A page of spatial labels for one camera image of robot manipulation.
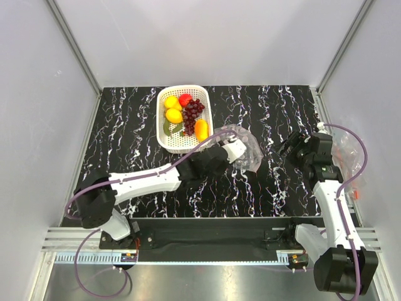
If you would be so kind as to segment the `clear pink-dotted zip bag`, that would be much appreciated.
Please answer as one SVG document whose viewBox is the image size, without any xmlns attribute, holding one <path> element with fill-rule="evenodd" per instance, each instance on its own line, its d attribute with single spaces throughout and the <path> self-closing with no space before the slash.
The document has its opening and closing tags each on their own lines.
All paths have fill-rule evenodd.
<svg viewBox="0 0 401 301">
<path fill-rule="evenodd" d="M 258 141 L 252 133 L 235 124 L 216 128 L 217 137 L 213 144 L 219 144 L 227 152 L 227 160 L 236 169 L 257 172 L 263 159 Z"/>
</svg>

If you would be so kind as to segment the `orange mango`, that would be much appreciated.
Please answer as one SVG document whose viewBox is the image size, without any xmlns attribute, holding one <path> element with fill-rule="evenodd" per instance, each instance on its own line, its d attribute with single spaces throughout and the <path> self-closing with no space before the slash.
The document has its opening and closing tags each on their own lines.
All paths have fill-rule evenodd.
<svg viewBox="0 0 401 301">
<path fill-rule="evenodd" d="M 203 142 L 209 137 L 209 125 L 204 119 L 196 121 L 194 130 L 195 137 L 199 142 Z"/>
</svg>

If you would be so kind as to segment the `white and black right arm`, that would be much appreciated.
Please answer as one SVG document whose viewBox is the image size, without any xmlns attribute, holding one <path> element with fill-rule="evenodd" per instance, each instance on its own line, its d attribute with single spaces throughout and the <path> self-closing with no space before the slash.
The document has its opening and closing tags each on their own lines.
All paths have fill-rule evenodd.
<svg viewBox="0 0 401 301">
<path fill-rule="evenodd" d="M 378 257 L 367 250 L 359 237 L 342 193 L 345 186 L 340 168 L 334 165 L 333 138 L 324 131 L 307 137 L 293 132 L 278 152 L 301 171 L 318 201 L 325 225 L 298 224 L 284 233 L 290 248 L 307 252 L 313 261 L 317 289 L 341 297 L 351 294 L 356 300 L 365 295 L 378 267 Z"/>
</svg>

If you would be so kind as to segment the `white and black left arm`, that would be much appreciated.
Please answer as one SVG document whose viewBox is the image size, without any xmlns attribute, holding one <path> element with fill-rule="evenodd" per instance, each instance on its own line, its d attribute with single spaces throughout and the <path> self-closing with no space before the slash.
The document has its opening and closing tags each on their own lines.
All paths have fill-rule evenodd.
<svg viewBox="0 0 401 301">
<path fill-rule="evenodd" d="M 197 146 L 173 164 L 128 174 L 100 174 L 81 183 L 71 200 L 76 204 L 84 229 L 101 230 L 121 248 L 135 242 L 135 233 L 115 206 L 140 196 L 187 188 L 213 174 L 217 175 L 246 153 L 238 139 L 218 142 L 202 151 Z"/>
</svg>

